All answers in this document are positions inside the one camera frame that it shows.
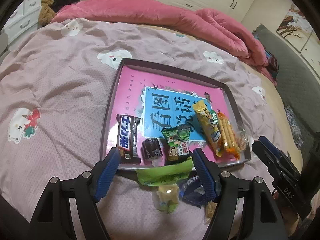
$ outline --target tree painting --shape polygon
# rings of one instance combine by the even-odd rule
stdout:
[[[277,33],[284,38],[296,36],[299,39],[303,39],[301,32],[309,36],[312,32],[312,27],[300,9],[292,4],[284,20],[278,27]]]

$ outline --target brown stuffed toy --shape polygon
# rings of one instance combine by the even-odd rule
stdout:
[[[53,0],[41,0],[41,11],[39,14],[39,24],[43,27],[51,22],[56,13],[50,8]]]

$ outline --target tray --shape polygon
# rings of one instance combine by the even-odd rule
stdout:
[[[100,160],[104,159],[117,140],[117,114],[141,117],[137,135],[137,153],[141,164],[120,164],[121,170],[152,167],[143,161],[142,141],[148,137],[159,138],[163,127],[174,127],[189,122],[193,125],[189,149],[201,147],[210,161],[219,167],[244,163],[251,159],[250,148],[241,152],[237,160],[231,155],[217,157],[201,134],[192,104],[203,99],[209,109],[220,110],[230,120],[235,131],[243,127],[243,121],[229,87],[219,81],[183,69],[135,59],[122,59],[117,70],[103,120],[100,142]],[[164,165],[165,152],[161,165]]]

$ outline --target blue gripper pad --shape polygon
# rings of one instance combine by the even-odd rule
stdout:
[[[116,174],[116,171],[118,169],[118,166],[120,164],[120,151],[119,149],[116,148],[112,148],[110,150],[110,152],[107,154],[106,158],[98,163],[102,163],[105,164],[104,169],[102,170],[101,168],[102,165],[100,165],[100,170],[102,170],[100,176],[98,177],[98,179],[95,181],[93,181],[94,185],[93,187],[96,188],[95,190],[95,194],[93,196],[94,201],[97,203],[100,201],[100,199],[102,199],[103,197],[106,196],[111,181],[113,180],[113,177]]]
[[[192,162],[209,200],[214,201],[221,192],[220,169],[214,162],[209,162],[201,148],[192,152]]]
[[[258,141],[260,141],[267,149],[273,153],[273,155],[280,160],[280,150],[274,146],[265,136],[260,136]]]

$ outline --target green snack packet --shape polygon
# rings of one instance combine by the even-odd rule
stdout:
[[[183,124],[173,128],[163,128],[162,135],[167,140],[170,147],[167,159],[177,161],[180,156],[189,154],[188,140],[190,136],[191,125]]]
[[[189,157],[183,163],[150,169],[136,169],[136,173],[140,184],[145,186],[160,186],[174,184],[178,180],[187,179],[192,168],[192,158]]]

